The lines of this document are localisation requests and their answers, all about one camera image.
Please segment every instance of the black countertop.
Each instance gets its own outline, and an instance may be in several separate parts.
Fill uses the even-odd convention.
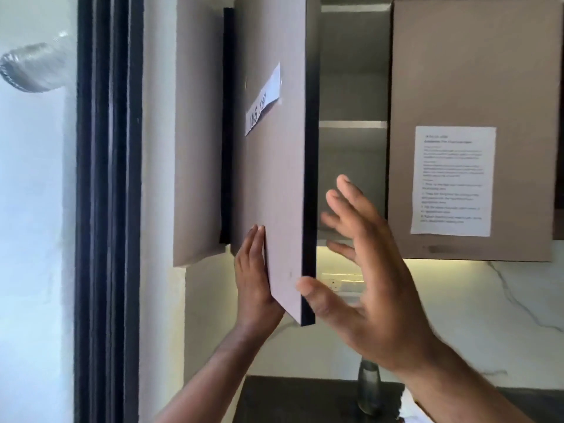
[[[399,383],[382,383],[382,415],[368,417],[356,406],[356,381],[250,376],[234,423],[392,423],[403,389]],[[537,423],[564,422],[564,391],[500,391]]]

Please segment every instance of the printed instruction sheet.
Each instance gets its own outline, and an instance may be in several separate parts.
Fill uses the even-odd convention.
[[[412,234],[491,234],[495,127],[415,128]]]

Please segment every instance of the human hand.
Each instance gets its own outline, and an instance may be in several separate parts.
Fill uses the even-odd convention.
[[[323,213],[321,220],[352,239],[353,247],[330,241],[327,246],[360,266],[366,291],[352,307],[311,277],[301,278],[297,289],[350,347],[402,377],[427,365],[443,345],[384,218],[346,176],[337,178],[337,188],[342,196],[327,192],[335,214]]]
[[[237,298],[236,330],[259,341],[276,329],[284,309],[270,294],[262,250],[264,226],[253,226],[235,257]]]

